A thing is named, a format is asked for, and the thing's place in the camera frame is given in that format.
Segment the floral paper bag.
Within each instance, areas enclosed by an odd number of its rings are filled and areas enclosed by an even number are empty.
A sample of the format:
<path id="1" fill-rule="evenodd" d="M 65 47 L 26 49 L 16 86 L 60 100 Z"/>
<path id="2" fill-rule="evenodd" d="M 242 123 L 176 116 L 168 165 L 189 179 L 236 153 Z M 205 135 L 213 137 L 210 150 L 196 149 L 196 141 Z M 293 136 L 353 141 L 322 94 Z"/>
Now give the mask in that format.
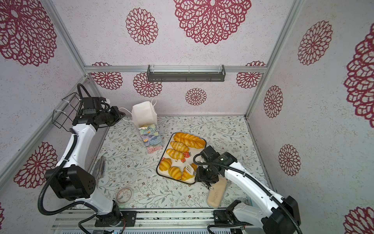
<path id="1" fill-rule="evenodd" d="M 119 110 L 125 110 L 131 115 L 131 120 L 126 121 L 135 125 L 149 154 L 163 149 L 155 111 L 156 104 L 157 100 L 153 98 L 151 101 L 134 105 L 131 111 L 124 107 L 119 108 Z"/>

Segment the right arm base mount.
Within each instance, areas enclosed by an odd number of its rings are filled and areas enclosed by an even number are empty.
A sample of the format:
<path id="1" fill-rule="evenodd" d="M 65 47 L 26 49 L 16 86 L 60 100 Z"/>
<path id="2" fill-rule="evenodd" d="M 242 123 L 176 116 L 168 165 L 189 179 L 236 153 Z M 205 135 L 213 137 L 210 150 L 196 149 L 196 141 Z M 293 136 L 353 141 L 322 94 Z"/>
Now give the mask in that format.
<path id="1" fill-rule="evenodd" d="M 213 218 L 215 225 L 250 225 L 250 223 L 239 221 L 234 214 L 226 210 L 214 210 Z"/>

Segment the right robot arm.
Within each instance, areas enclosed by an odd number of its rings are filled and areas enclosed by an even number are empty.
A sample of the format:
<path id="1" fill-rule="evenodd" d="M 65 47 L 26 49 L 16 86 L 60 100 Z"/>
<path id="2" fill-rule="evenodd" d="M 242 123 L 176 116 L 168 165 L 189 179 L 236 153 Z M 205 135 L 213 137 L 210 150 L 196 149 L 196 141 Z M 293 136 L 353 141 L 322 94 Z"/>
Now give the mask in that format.
<path id="1" fill-rule="evenodd" d="M 236 223 L 233 226 L 251 224 L 266 234 L 300 234 L 301 217 L 297 201 L 272 191 L 253 177 L 237 159 L 228 152 L 219 154 L 212 148 L 203 150 L 193 157 L 198 166 L 196 181 L 210 185 L 222 176 L 236 184 L 257 207 L 235 201 L 228 207 Z"/>

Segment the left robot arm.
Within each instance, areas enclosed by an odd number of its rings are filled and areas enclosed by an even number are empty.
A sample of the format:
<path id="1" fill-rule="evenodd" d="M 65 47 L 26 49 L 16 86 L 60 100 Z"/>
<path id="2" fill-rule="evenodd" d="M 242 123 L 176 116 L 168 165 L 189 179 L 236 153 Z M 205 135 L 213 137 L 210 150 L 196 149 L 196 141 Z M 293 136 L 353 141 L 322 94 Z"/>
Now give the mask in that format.
<path id="1" fill-rule="evenodd" d="M 76 205 L 84 205 L 95 212 L 95 217 L 107 226 L 117 226 L 123 215 L 117 203 L 105 197 L 96 188 L 95 177 L 85 169 L 85 161 L 91 141 L 100 126 L 111 127 L 118 123 L 125 113 L 118 107 L 109 110 L 80 110 L 70 128 L 71 138 L 62 159 L 54 169 L 45 173 L 44 184 L 38 198 L 38 210 L 43 215 L 56 215 Z M 56 196 L 71 202 L 62 208 L 48 211 L 43 205 L 48 188 Z"/>

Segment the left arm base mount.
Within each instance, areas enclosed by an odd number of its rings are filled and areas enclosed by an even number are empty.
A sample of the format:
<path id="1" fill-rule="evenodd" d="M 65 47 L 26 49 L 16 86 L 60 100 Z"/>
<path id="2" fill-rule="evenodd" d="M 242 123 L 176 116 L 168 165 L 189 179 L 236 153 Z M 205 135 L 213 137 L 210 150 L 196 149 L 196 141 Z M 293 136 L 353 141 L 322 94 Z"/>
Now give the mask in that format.
<path id="1" fill-rule="evenodd" d="M 121 211 L 121 214 L 105 214 L 96 217 L 95 227 L 134 227 L 137 211 Z"/>

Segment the white slotted spatula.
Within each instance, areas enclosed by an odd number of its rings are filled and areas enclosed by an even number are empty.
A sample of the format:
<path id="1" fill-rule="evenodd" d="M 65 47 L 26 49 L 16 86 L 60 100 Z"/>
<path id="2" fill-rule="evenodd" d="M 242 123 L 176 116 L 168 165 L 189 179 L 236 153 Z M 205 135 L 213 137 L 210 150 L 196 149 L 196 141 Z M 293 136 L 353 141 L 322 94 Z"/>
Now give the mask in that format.
<path id="1" fill-rule="evenodd" d="M 195 175 L 195 170 L 194 170 L 194 168 L 193 168 L 190 164 L 187 164 L 187 165 L 186 165 L 186 169 L 185 169 L 185 171 L 186 171 L 189 175 L 192 175 L 192 176 Z"/>

